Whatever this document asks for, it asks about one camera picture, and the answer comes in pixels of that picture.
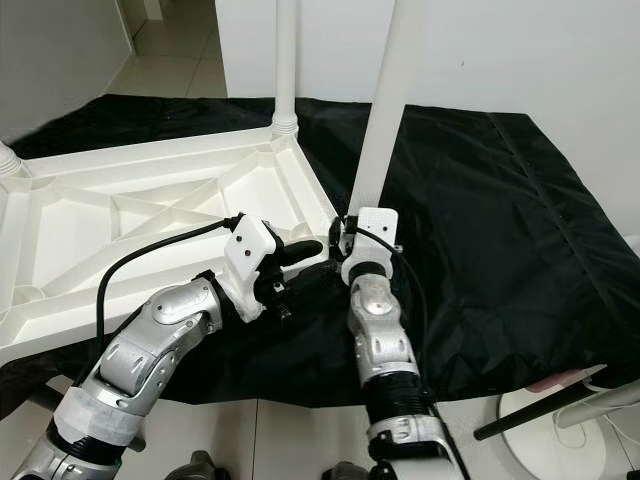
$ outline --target tiled floor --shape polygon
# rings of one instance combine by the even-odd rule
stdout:
[[[213,0],[171,0],[163,21],[134,37],[136,56],[108,93],[152,97],[226,97]]]
[[[55,379],[61,391],[66,379]],[[467,468],[474,480],[535,480],[513,459],[500,436],[473,439],[475,428],[495,418],[496,397],[440,404]],[[626,433],[640,438],[638,410],[624,409],[611,417]],[[28,453],[51,418],[31,403],[23,404],[0,423],[0,479]],[[602,480],[624,480],[640,466],[640,447],[623,442],[600,420],[606,444]],[[162,479],[186,463],[194,450],[208,450],[234,480],[317,480],[338,461],[371,467],[363,407],[307,409],[264,400],[192,406],[159,401],[146,421],[147,448],[127,451],[118,480]]]

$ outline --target white round base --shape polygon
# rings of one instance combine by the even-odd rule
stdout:
[[[498,417],[549,395],[518,390],[500,398]],[[516,460],[539,480],[598,480],[604,472],[606,447],[595,420],[555,428],[553,413],[503,433]]]

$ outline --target black cloth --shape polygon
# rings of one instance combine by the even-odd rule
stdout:
[[[299,143],[344,214],[370,105],[299,99],[296,109]],[[254,128],[272,112],[271,99],[107,95],[13,148],[28,159]],[[526,115],[408,106],[381,206],[399,212],[398,242],[427,296],[425,324],[398,266],[405,326],[438,399],[511,391],[596,364],[610,366],[615,384],[640,376],[640,261]],[[260,319],[208,337],[164,397],[360,403],[345,289],[326,269],[300,285],[313,294],[291,325]],[[72,374],[85,355],[78,344],[2,368],[0,415],[46,377],[16,372]]]

